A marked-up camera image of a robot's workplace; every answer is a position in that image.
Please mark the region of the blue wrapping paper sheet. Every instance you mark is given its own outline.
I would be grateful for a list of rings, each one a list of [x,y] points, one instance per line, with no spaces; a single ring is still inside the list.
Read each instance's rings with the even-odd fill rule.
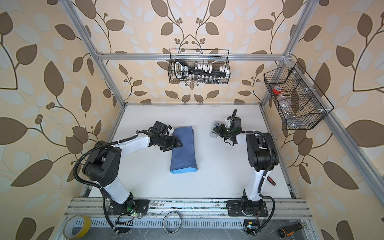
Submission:
[[[183,144],[172,150],[170,172],[172,174],[194,173],[198,171],[195,156],[195,138],[192,127],[177,128],[173,132]]]

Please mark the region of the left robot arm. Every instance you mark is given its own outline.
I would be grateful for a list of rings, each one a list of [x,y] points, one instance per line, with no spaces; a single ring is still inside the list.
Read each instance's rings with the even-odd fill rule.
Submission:
[[[118,177],[121,158],[152,146],[158,146],[162,152],[182,147],[181,140],[173,132],[171,126],[157,121],[153,127],[136,131],[132,137],[109,143],[99,141],[74,163],[74,179],[99,189],[102,196],[111,201],[114,209],[128,214],[136,207],[133,194]]]

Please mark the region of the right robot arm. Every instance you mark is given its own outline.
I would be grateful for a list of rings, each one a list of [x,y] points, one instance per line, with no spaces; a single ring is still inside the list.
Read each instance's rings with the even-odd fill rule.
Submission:
[[[247,147],[248,161],[253,169],[251,180],[241,197],[243,210],[261,208],[264,183],[276,186],[276,181],[270,177],[270,172],[279,164],[279,156],[270,133],[259,131],[245,131],[241,127],[241,119],[234,115],[228,117],[223,123],[215,122],[211,130],[211,137],[220,137],[231,146],[245,145]]]

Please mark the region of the black socket set holder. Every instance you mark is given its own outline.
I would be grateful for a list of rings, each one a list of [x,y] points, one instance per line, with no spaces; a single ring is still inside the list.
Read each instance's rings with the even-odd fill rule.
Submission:
[[[189,66],[185,60],[175,60],[173,71],[178,79],[198,79],[198,80],[224,80],[229,79],[231,72],[228,68],[220,66],[218,70],[213,65],[198,64]]]

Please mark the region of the yellow tape roll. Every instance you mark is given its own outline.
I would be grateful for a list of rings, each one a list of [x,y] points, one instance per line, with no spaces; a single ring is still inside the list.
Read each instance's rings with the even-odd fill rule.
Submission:
[[[84,237],[92,226],[92,220],[88,216],[75,215],[64,225],[63,235],[66,239],[76,240]]]

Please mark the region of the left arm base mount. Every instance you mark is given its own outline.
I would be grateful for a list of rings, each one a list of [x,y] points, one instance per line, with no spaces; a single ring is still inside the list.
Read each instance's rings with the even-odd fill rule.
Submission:
[[[149,210],[150,200],[131,199],[124,204],[117,204],[111,201],[108,213],[114,216],[133,214],[145,215]]]

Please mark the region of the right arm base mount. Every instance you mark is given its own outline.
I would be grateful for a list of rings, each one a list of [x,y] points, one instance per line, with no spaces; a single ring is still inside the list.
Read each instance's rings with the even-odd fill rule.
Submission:
[[[226,202],[228,215],[230,217],[268,217],[266,202],[232,200]]]

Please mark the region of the orange handled screwdriver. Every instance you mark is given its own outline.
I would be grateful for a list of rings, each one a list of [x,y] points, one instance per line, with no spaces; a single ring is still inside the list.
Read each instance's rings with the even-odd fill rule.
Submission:
[[[295,223],[290,226],[285,226],[277,230],[281,238],[286,238],[293,235],[295,232],[302,230],[307,224]]]

